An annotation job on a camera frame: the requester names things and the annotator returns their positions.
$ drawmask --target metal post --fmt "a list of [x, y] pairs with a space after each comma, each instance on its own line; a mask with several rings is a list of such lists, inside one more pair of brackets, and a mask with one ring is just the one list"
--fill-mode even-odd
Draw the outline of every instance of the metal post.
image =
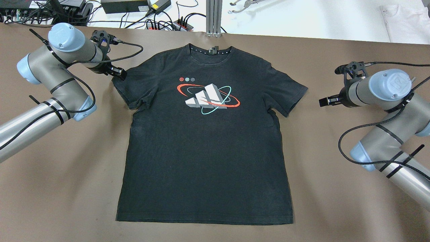
[[209, 37], [221, 37], [222, 0], [206, 1], [206, 34]]

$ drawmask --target white cloth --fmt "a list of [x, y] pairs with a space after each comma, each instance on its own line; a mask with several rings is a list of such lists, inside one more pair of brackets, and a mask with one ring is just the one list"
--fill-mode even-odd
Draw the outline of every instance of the white cloth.
[[380, 9], [391, 42], [430, 44], [430, 18], [426, 7], [411, 9], [386, 5]]

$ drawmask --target black clip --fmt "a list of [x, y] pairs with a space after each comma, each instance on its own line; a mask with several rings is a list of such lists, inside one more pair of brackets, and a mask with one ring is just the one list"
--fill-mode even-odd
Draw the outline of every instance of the black clip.
[[218, 50], [219, 50], [219, 46], [212, 47], [212, 48], [209, 49], [209, 53], [208, 54], [210, 56], [216, 55], [216, 54], [218, 54]]

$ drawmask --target sticker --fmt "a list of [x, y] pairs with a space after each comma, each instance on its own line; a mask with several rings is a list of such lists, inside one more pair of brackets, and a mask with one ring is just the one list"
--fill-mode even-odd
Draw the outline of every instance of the sticker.
[[46, 4], [46, 1], [31, 1], [30, 6], [28, 8], [29, 9], [38, 9], [38, 8], [40, 8], [41, 5], [39, 6], [37, 3]]
[[138, 6], [140, 12], [149, 11], [149, 6]]

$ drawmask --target t-shirt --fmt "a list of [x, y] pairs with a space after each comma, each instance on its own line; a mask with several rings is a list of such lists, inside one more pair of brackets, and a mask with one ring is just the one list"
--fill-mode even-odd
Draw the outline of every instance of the t-shirt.
[[280, 125], [307, 88], [235, 47], [188, 44], [113, 78], [130, 109], [117, 221], [293, 223]]

